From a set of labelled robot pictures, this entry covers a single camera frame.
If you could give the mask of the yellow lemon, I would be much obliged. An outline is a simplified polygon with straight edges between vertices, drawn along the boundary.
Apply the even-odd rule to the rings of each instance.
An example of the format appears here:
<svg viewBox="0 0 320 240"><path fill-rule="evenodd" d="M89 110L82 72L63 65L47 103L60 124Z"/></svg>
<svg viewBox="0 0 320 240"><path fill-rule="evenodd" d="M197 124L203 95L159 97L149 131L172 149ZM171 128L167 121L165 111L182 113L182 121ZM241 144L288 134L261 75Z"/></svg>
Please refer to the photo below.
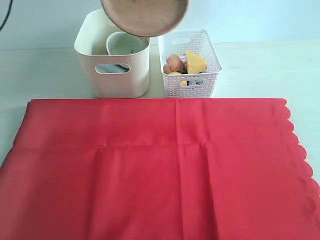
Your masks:
<svg viewBox="0 0 320 240"><path fill-rule="evenodd" d="M181 75L182 73L181 72L178 72L178 71L173 71L173 72L170 72L169 75ZM187 86L188 85L188 82L186 80L183 80L181 83L180 83L181 86Z"/></svg>

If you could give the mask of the blue white milk carton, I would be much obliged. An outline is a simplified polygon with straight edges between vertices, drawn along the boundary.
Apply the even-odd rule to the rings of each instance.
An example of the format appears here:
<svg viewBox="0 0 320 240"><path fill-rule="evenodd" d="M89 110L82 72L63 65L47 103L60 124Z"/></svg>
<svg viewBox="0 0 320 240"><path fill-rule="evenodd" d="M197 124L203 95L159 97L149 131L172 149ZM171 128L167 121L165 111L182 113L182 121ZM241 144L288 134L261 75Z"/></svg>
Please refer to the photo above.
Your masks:
<svg viewBox="0 0 320 240"><path fill-rule="evenodd" d="M187 70L187 65L185 64L184 67L181 69L181 73L182 74L187 74L188 70ZM196 79L196 80L184 80L181 82L181 86L185 87L185 86L200 86L203 84L202 80Z"/></svg>

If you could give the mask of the brown egg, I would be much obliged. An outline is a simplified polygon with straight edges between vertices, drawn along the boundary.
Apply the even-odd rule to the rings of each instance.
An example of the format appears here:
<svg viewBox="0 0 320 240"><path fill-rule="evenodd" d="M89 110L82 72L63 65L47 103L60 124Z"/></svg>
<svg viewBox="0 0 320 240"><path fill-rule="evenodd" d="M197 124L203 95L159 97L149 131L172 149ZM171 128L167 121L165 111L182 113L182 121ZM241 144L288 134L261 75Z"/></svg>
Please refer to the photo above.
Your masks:
<svg viewBox="0 0 320 240"><path fill-rule="evenodd" d="M173 72L171 66L170 66L169 64L165 64L165 65L163 66L163 73L168 75L168 74L170 74L171 72Z"/></svg>

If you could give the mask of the bread piece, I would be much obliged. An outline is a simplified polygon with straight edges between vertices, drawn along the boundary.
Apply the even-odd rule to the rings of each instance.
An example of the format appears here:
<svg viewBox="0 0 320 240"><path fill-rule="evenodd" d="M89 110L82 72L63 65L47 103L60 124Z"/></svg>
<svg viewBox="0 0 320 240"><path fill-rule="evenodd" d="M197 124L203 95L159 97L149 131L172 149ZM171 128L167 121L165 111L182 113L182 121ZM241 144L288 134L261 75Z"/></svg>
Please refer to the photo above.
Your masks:
<svg viewBox="0 0 320 240"><path fill-rule="evenodd" d="M166 64L170 67L171 72L181 72L185 68L185 63L177 54L171 54L166 59Z"/></svg>

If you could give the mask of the yellow cheese wedge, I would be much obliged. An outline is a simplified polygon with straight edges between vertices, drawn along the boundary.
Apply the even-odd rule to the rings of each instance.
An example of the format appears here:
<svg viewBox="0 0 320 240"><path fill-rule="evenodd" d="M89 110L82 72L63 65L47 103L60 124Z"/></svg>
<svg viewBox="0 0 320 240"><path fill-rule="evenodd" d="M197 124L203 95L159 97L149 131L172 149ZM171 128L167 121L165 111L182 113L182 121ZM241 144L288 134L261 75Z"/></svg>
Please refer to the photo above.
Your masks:
<svg viewBox="0 0 320 240"><path fill-rule="evenodd" d="M186 51L185 60L188 74L202 73L207 69L206 59L192 51Z"/></svg>

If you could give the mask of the white ceramic bowl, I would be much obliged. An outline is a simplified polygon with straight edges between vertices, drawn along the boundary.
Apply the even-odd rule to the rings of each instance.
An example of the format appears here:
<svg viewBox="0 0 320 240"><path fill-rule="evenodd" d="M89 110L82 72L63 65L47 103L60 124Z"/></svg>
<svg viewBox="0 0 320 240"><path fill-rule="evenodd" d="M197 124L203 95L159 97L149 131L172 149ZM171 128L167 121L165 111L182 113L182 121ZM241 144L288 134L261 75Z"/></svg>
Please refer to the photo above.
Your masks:
<svg viewBox="0 0 320 240"><path fill-rule="evenodd" d="M126 32L114 32L106 39L106 50L111 56L132 55L145 49L145 42Z"/></svg>

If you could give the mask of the red tablecloth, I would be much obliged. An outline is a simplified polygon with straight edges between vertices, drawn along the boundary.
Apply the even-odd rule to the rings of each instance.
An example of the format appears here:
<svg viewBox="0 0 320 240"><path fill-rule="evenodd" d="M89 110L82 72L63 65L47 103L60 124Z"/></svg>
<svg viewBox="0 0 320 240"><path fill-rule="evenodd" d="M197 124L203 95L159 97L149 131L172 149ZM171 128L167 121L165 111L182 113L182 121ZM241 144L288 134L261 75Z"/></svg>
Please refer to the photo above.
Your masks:
<svg viewBox="0 0 320 240"><path fill-rule="evenodd" d="M0 237L317 240L286 103L33 99L0 168Z"/></svg>

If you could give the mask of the brown wooden plate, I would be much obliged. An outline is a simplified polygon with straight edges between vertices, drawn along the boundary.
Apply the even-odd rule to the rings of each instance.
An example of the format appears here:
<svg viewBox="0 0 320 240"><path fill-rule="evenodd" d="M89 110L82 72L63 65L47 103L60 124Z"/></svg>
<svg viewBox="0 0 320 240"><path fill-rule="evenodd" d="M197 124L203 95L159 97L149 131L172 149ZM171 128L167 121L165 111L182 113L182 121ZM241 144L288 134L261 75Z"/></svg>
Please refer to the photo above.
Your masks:
<svg viewBox="0 0 320 240"><path fill-rule="evenodd" d="M108 18L138 37L157 37L173 30L188 10L188 0L102 0Z"/></svg>

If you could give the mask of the steel cup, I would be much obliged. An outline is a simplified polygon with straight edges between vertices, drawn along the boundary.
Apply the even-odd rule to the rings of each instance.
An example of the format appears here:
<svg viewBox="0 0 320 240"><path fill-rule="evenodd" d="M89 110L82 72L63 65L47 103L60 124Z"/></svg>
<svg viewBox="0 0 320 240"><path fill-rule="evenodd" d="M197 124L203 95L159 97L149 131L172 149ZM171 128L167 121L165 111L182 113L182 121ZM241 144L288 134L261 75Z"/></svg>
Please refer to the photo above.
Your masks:
<svg viewBox="0 0 320 240"><path fill-rule="evenodd" d="M130 68L120 64L98 64L95 69L100 74L118 74L127 73Z"/></svg>

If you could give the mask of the white perforated plastic basket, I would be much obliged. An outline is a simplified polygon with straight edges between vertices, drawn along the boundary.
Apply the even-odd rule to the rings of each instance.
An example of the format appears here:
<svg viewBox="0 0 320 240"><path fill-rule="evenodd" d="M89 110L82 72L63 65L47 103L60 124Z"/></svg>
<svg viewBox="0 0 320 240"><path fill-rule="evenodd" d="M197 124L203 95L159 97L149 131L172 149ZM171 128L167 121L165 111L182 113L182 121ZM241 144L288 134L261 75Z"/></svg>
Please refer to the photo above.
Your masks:
<svg viewBox="0 0 320 240"><path fill-rule="evenodd" d="M212 96L222 66L209 34L203 29L172 31L158 37L158 49L164 92L168 98L209 98ZM186 51L191 51L206 60L206 71L196 74L164 74L166 59L179 55L186 63ZM185 80L202 80L198 86L181 86Z"/></svg>

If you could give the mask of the cream plastic bin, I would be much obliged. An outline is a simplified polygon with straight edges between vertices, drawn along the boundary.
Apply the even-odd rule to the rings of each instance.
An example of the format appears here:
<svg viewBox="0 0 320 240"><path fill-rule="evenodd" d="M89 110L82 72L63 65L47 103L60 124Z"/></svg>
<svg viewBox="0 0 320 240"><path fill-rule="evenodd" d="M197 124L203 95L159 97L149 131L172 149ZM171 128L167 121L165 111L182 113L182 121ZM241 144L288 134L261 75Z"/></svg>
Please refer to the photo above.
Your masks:
<svg viewBox="0 0 320 240"><path fill-rule="evenodd" d="M107 38L115 32L124 32L115 26L103 9L90 12L84 19L74 42L81 66L98 98L137 98L149 88L150 39L144 40L145 49L130 55L109 55ZM98 73L96 65L122 65L125 73Z"/></svg>

